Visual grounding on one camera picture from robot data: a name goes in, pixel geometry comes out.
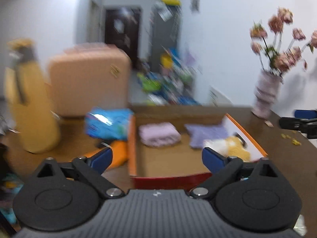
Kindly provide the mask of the yellow box on fridge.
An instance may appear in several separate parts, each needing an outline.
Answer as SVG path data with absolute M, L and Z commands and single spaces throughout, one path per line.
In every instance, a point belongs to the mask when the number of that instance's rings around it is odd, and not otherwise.
M 181 6 L 180 0 L 161 0 L 164 4 L 169 6 Z

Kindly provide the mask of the yellow white plush toy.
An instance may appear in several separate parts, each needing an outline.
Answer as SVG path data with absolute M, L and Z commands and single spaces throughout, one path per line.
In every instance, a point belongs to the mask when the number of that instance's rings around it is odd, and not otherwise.
M 251 154 L 244 148 L 241 139 L 237 136 L 229 136 L 228 138 L 217 140 L 204 140 L 203 147 L 210 148 L 224 157 L 236 156 L 244 162 L 251 161 Z

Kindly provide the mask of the yellow thermos jug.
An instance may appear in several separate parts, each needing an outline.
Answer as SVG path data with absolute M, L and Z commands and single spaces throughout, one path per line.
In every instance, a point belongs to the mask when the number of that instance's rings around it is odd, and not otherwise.
M 49 151 L 59 143 L 61 133 L 34 53 L 34 42 L 16 39 L 8 47 L 11 66 L 5 70 L 4 90 L 18 138 L 27 152 Z

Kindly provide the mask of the dark entrance door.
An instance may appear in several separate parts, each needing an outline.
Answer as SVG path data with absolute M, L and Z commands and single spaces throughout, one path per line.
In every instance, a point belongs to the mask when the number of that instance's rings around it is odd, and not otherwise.
M 105 9 L 104 41 L 123 50 L 137 68 L 141 7 L 117 7 Z

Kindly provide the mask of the blue wet wipes pack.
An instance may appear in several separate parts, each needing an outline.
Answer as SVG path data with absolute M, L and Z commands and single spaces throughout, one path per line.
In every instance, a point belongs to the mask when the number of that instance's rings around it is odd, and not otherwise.
M 126 141 L 132 115 L 133 112 L 128 108 L 93 108 L 85 116 L 85 133 L 95 139 Z

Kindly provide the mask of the grey refrigerator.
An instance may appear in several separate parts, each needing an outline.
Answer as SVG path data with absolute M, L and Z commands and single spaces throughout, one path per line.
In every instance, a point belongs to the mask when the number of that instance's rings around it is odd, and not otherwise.
M 152 7 L 149 31 L 150 71 L 160 71 L 161 55 L 169 48 L 176 48 L 180 27 L 180 6 L 157 1 Z

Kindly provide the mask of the lilac towel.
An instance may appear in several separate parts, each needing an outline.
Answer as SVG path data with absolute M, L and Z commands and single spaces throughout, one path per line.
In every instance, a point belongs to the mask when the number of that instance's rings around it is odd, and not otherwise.
M 181 140 L 181 134 L 171 123 L 142 125 L 139 127 L 139 136 L 148 147 L 172 146 Z

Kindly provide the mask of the red orange cardboard box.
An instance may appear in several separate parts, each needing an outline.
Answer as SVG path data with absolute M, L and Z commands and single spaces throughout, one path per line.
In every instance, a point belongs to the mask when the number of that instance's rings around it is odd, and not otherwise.
M 144 145 L 139 137 L 139 128 L 160 123 L 174 125 L 181 134 L 180 141 L 164 148 Z M 201 150 L 190 147 L 186 124 L 223 124 L 230 135 L 241 136 L 252 162 L 268 155 L 230 114 L 135 114 L 131 117 L 128 135 L 128 167 L 134 188 L 189 190 L 211 177 L 202 163 Z

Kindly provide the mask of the dried pink roses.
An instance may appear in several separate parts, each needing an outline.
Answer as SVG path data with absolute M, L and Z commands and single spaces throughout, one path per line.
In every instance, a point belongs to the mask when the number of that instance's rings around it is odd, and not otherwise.
M 299 63 L 306 71 L 308 64 L 303 53 L 309 49 L 316 51 L 316 31 L 307 37 L 300 28 L 293 28 L 291 41 L 286 49 L 282 49 L 284 27 L 293 24 L 293 12 L 279 7 L 268 20 L 268 30 L 261 22 L 253 23 L 249 31 L 251 50 L 259 58 L 264 73 L 282 78 Z

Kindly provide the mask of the pink ceramic vase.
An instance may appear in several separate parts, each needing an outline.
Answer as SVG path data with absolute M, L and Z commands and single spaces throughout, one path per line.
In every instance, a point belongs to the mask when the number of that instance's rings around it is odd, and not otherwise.
M 279 75 L 262 70 L 255 86 L 255 102 L 252 113 L 261 119 L 268 119 L 271 108 L 277 99 L 282 78 Z

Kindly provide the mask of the pink ribbed suitcase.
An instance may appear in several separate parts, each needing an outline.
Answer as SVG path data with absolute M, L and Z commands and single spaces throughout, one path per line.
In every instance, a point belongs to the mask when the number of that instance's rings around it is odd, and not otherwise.
M 61 117 L 83 117 L 95 107 L 128 106 L 132 63 L 121 49 L 89 44 L 52 57 L 47 66 L 49 97 Z

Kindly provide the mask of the purple knitted pouch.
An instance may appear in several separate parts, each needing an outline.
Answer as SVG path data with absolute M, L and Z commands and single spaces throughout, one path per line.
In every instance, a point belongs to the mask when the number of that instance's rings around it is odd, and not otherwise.
M 226 128 L 222 125 L 197 125 L 186 124 L 190 139 L 190 147 L 193 149 L 202 148 L 205 140 L 225 139 L 229 136 Z

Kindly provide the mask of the wall electrical panel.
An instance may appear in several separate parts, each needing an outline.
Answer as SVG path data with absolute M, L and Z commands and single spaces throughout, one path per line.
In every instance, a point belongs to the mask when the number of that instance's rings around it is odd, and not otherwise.
M 199 12 L 200 0 L 191 0 L 190 10 L 192 13 Z

